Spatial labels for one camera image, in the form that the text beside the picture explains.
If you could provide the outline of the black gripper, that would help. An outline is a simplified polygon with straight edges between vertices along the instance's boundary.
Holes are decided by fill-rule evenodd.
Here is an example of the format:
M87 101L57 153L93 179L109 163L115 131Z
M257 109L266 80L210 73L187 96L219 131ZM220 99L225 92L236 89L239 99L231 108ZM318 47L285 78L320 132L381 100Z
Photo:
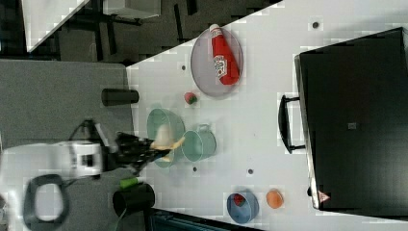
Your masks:
M113 144L103 148L103 169L115 170L129 167L134 175L150 163L157 160L169 162L169 153L154 151L150 145L154 142L149 138L119 132Z

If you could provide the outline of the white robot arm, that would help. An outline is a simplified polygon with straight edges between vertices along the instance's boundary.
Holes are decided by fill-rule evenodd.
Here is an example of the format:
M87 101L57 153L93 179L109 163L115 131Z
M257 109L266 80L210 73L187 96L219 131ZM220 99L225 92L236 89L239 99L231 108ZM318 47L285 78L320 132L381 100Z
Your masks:
M97 177L117 168L130 168L135 175L160 158L173 144L118 132L109 133L92 119L76 128L85 133L82 140L70 137L55 143L31 143L1 151L1 198L9 231L56 231L66 220L69 200L66 188L87 177ZM37 198L44 186L60 195L63 208L50 216L38 215Z

